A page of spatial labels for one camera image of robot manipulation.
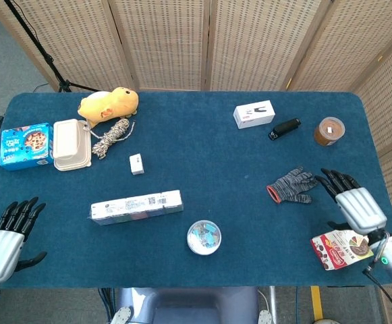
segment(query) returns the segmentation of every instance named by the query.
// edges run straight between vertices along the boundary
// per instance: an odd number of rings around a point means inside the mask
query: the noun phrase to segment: black tripod
[[[64,78],[59,73],[58,69],[56,68],[55,64],[53,64],[53,58],[51,57],[51,55],[49,55],[46,52],[44,47],[41,45],[40,41],[35,37],[35,35],[31,31],[31,29],[29,29],[28,25],[26,25],[25,21],[20,16],[19,12],[14,7],[13,3],[11,2],[11,0],[4,0],[4,2],[7,4],[8,8],[11,10],[13,15],[18,20],[18,22],[22,25],[22,27],[25,30],[25,32],[31,38],[32,42],[34,42],[36,48],[40,51],[41,55],[44,57],[46,63],[50,66],[50,68],[52,69],[53,73],[56,75],[56,78],[59,81],[59,92],[62,92],[62,91],[64,91],[64,92],[71,92],[70,86],[76,86],[78,88],[89,90],[89,91],[99,91],[97,89],[90,88],[88,86],[82,86],[80,84],[76,84],[76,83],[70,82],[69,80],[64,80]]]

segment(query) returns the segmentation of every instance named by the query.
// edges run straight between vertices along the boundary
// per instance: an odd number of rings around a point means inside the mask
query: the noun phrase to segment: brown cup
[[[345,126],[341,120],[335,117],[326,117],[316,127],[314,139],[323,146],[332,145],[345,133]]]

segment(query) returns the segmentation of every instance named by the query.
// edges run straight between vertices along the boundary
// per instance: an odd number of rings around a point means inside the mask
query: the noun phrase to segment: white box
[[[269,100],[248,105],[236,106],[233,117],[239,129],[269,124],[275,112]]]
[[[130,167],[131,173],[134,175],[144,173],[142,156],[140,153],[130,157]]]
[[[166,191],[97,202],[90,206],[90,218],[100,225],[123,223],[183,211],[181,192]]]

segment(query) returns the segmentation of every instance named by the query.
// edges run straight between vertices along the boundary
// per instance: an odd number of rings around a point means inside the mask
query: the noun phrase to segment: rope
[[[92,153],[98,155],[100,159],[104,159],[106,157],[107,150],[112,144],[121,140],[126,140],[128,137],[130,137],[131,133],[133,132],[135,123],[136,122],[133,121],[130,131],[123,138],[120,137],[127,131],[128,127],[130,126],[130,122],[126,118],[117,121],[116,124],[113,125],[107,133],[104,133],[103,136],[98,136],[87,126],[85,129],[89,130],[92,135],[94,135],[100,140],[100,142],[96,143],[92,148]]]

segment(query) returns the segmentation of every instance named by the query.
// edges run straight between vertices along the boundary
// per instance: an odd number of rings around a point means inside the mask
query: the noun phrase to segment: blue cookie box
[[[4,130],[1,134],[0,166],[26,169],[53,163],[53,127],[48,123]]]

